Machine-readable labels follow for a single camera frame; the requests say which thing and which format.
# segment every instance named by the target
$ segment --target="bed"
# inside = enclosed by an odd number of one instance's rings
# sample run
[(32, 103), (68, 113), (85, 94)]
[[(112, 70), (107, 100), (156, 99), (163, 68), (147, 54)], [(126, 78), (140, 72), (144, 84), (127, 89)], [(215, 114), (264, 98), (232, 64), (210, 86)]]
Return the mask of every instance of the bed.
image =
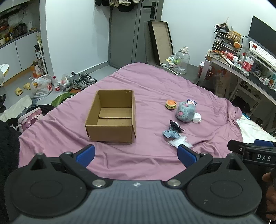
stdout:
[[(136, 99), (136, 139), (132, 144), (92, 142), (84, 126), (93, 97), (98, 89), (132, 89)], [(185, 169), (177, 150), (168, 144), (162, 132), (169, 121), (176, 121), (174, 111), (165, 102), (191, 99), (197, 102), (200, 123), (183, 123), (182, 135), (196, 152), (225, 157), (230, 139), (242, 141), (236, 123), (242, 117), (239, 108), (186, 79), (154, 66), (129, 64), (86, 88), (36, 121), (19, 138), (19, 166), (24, 166), (38, 152), (57, 157), (65, 151), (76, 152), (95, 145), (96, 156), (87, 167), (96, 175), (121, 180), (168, 180)]]

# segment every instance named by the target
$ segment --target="basket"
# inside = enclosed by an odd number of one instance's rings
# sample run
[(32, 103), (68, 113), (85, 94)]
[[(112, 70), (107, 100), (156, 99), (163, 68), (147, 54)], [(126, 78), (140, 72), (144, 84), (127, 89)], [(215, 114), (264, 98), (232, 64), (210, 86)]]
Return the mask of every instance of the basket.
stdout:
[(241, 36), (241, 34), (235, 32), (235, 31), (229, 30), (228, 37), (235, 42), (240, 42), (242, 36)]

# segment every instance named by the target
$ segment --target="white bedding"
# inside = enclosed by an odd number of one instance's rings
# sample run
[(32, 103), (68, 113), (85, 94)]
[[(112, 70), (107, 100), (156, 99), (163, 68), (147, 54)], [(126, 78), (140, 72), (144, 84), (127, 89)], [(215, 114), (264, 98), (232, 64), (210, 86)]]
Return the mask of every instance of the white bedding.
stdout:
[(261, 129), (254, 121), (248, 120), (244, 115), (237, 120), (237, 124), (241, 129), (241, 135), (244, 143), (253, 143), (256, 139), (276, 142), (276, 139)]

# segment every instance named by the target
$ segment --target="keyboard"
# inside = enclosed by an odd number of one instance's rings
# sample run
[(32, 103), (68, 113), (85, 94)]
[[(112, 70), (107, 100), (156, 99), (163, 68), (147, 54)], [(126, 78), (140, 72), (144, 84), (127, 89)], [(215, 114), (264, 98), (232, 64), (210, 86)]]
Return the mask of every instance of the keyboard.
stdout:
[(265, 61), (267, 64), (269, 64), (271, 67), (273, 67), (276, 70), (276, 58), (274, 58), (265, 49), (261, 48), (253, 41), (249, 41), (249, 50), (252, 53), (256, 53), (259, 58), (261, 58), (263, 61)]

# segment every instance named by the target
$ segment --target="large water jug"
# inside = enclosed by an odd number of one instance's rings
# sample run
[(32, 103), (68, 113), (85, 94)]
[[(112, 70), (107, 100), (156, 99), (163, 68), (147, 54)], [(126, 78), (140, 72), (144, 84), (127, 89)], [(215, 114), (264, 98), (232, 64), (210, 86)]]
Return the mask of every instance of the large water jug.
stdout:
[(176, 53), (176, 61), (174, 66), (174, 71), (180, 74), (187, 73), (187, 66), (189, 64), (191, 56), (188, 54), (189, 49), (183, 47)]

